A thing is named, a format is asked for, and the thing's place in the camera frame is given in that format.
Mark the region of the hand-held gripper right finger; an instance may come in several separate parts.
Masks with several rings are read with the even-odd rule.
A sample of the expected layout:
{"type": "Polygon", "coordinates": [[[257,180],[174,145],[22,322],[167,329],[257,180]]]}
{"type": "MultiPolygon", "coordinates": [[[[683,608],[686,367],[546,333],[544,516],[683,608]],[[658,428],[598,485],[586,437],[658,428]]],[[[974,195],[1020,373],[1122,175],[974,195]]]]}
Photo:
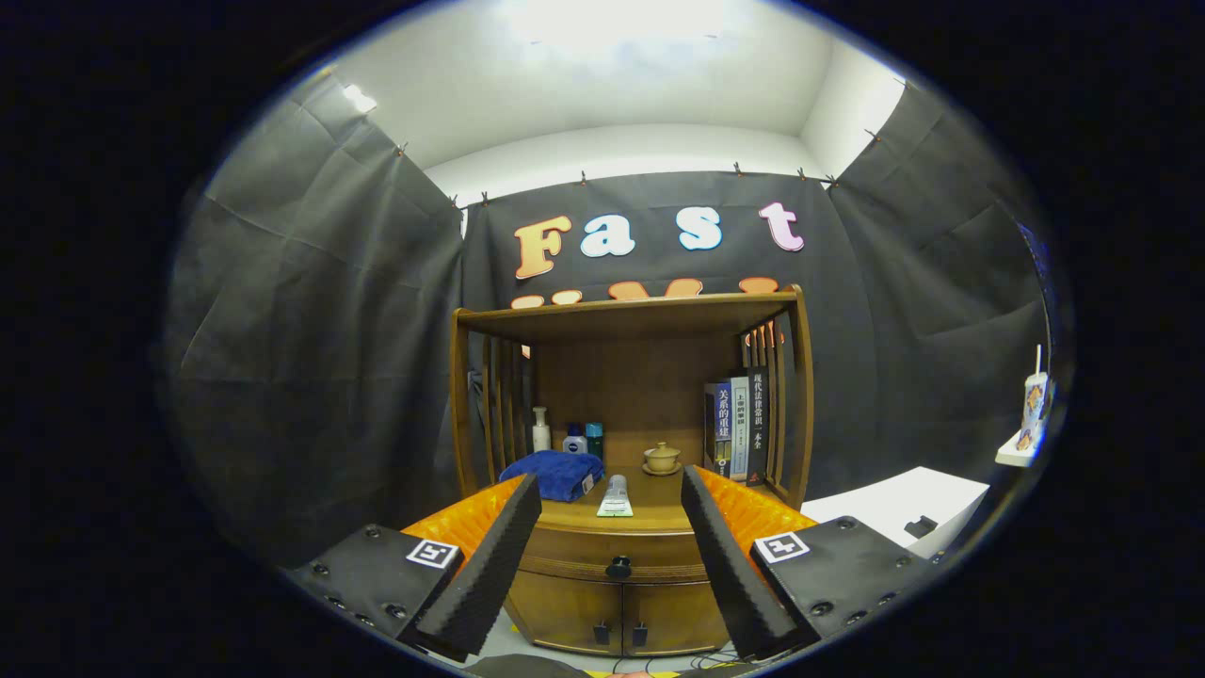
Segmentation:
{"type": "Polygon", "coordinates": [[[886,615],[937,578],[856,515],[815,521],[692,466],[681,502],[737,655],[771,659],[886,615]]]}

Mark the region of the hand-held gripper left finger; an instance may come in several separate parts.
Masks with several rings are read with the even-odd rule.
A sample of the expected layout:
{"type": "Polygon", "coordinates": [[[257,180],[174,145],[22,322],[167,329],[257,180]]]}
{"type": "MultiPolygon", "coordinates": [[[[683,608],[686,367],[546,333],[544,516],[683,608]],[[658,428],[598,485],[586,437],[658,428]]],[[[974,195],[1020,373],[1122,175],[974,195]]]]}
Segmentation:
{"type": "Polygon", "coordinates": [[[287,579],[370,633],[462,662],[490,633],[541,511],[537,477],[515,476],[410,527],[358,527],[287,579]]]}

